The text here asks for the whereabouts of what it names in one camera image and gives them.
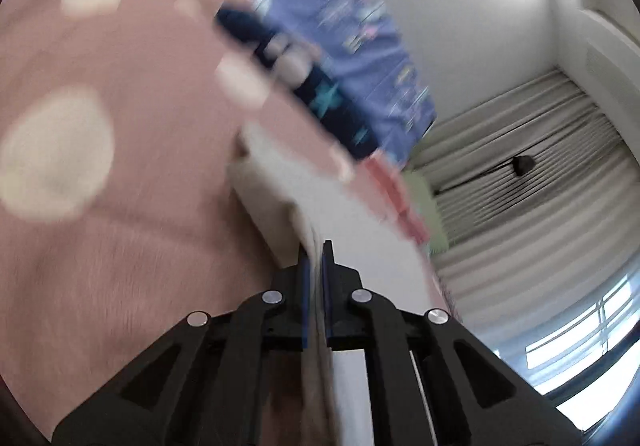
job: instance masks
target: polka dot fabric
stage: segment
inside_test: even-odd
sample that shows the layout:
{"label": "polka dot fabric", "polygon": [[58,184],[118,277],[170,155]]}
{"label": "polka dot fabric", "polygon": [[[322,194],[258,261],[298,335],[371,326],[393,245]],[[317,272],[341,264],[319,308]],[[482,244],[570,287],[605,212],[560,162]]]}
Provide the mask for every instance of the polka dot fabric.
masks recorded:
{"label": "polka dot fabric", "polygon": [[[388,215],[366,172],[212,28],[223,1],[0,4],[0,373],[47,436],[189,311],[269,285],[225,177],[247,120]],[[281,421],[265,420],[268,444],[296,444]]]}

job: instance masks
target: green object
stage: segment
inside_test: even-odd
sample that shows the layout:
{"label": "green object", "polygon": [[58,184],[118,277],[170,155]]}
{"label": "green object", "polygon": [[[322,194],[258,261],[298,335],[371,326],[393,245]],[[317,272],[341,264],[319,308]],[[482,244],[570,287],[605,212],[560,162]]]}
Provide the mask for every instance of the green object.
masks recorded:
{"label": "green object", "polygon": [[420,212],[422,220],[431,234],[429,246],[431,253],[444,253],[449,249],[449,238],[442,224],[438,203],[436,202],[431,187],[424,176],[415,170],[402,172],[402,178],[406,184],[411,201]]}

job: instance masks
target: teal star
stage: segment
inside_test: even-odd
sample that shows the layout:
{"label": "teal star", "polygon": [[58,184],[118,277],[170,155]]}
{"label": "teal star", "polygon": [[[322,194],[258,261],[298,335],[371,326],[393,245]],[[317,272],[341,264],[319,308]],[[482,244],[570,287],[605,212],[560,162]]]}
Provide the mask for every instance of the teal star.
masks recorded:
{"label": "teal star", "polygon": [[338,94],[338,85],[329,87],[322,82],[316,89],[316,97],[309,103],[309,108],[318,115],[318,118],[322,119],[329,109],[335,110],[341,104],[342,97]]}
{"label": "teal star", "polygon": [[362,127],[358,132],[356,132],[356,135],[353,136],[352,142],[354,145],[359,145],[367,138],[367,136],[369,136],[369,131]]}

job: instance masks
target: white wall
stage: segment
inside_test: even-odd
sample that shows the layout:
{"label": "white wall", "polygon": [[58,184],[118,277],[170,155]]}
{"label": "white wall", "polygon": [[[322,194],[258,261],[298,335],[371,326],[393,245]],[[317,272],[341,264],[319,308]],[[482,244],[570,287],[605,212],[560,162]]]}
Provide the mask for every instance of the white wall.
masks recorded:
{"label": "white wall", "polygon": [[[553,4],[559,66],[593,97],[640,161],[638,10],[632,0],[554,0]],[[593,54],[604,62],[598,69],[604,70],[605,78],[594,73]]]}
{"label": "white wall", "polygon": [[556,63],[549,0],[385,0],[440,120]]}

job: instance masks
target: triangular cutout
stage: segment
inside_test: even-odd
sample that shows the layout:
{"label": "triangular cutout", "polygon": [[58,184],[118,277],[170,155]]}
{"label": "triangular cutout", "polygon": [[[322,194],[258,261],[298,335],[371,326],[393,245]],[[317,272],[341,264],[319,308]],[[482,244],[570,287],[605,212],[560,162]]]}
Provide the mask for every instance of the triangular cutout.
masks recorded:
{"label": "triangular cutout", "polygon": [[515,386],[493,368],[471,345],[465,341],[457,340],[453,346],[462,367],[465,369],[476,401],[482,408],[491,408],[514,396]]}
{"label": "triangular cutout", "polygon": [[129,381],[120,395],[142,408],[153,409],[160,399],[175,360],[178,359],[180,348],[179,345],[173,345],[165,350],[139,375]]}

